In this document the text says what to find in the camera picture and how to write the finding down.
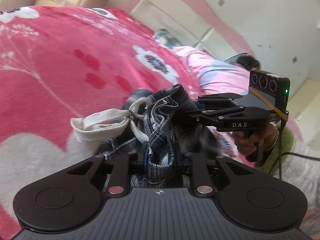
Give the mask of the operator right hand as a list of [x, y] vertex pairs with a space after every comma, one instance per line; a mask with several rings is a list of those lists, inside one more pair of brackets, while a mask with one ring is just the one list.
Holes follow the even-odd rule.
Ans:
[[269, 123], [266, 128], [253, 133], [250, 137], [246, 137], [244, 132], [233, 132], [232, 137], [238, 152], [248, 156], [257, 149], [254, 145], [256, 142], [262, 145], [264, 150], [269, 150], [277, 141], [278, 130], [273, 124]]

